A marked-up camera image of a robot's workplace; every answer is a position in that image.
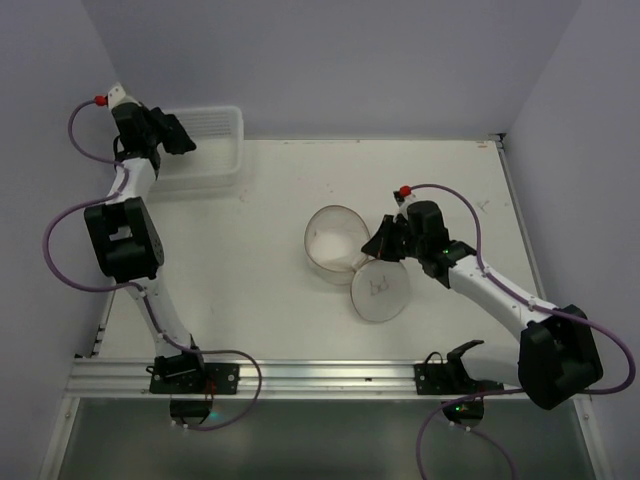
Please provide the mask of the white mesh laundry bag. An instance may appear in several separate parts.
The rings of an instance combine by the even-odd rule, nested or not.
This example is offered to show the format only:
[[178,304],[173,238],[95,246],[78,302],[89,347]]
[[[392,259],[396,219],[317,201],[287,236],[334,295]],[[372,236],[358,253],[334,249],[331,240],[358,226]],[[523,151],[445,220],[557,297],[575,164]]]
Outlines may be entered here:
[[[348,235],[355,244],[357,260],[348,270],[334,271],[319,266],[309,254],[313,238],[321,231]],[[310,269],[325,282],[347,286],[358,316],[369,323],[384,323],[397,317],[410,301],[410,278],[401,263],[389,263],[369,257],[361,247],[371,238],[363,218],[342,205],[319,209],[308,221],[304,232],[304,251]]]

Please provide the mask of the white bra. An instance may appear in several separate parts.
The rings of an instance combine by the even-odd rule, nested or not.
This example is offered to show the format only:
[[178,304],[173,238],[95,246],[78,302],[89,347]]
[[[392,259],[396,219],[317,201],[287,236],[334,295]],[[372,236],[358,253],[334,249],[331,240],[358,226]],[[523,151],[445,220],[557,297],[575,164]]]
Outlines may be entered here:
[[355,244],[348,235],[337,231],[321,231],[311,241],[311,259],[328,270],[350,269],[357,260]]

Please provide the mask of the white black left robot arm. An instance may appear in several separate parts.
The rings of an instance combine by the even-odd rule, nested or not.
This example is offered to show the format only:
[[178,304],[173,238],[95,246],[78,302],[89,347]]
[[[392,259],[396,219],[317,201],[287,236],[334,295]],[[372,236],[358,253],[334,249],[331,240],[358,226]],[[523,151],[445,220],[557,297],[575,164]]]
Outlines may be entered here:
[[102,273],[123,286],[154,337],[148,368],[154,394],[202,393],[208,383],[202,354],[179,319],[162,277],[165,255],[145,199],[156,182],[161,158],[196,149],[178,118],[129,97],[108,102],[122,150],[112,198],[84,210],[84,220]]

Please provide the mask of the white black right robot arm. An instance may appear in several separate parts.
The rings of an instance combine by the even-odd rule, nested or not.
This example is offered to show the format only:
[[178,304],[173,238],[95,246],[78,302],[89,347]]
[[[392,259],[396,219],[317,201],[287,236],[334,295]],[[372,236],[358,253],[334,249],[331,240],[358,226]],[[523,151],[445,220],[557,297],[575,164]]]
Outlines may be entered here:
[[471,340],[448,352],[444,363],[425,365],[425,377],[446,381],[448,391],[514,385],[534,404],[551,410],[602,379],[584,312],[574,305],[556,307],[522,289],[507,294],[479,265],[478,250],[450,238],[435,202],[417,201],[402,213],[384,216],[361,250],[386,262],[417,260],[428,277],[474,302],[518,341],[516,349],[492,349]]

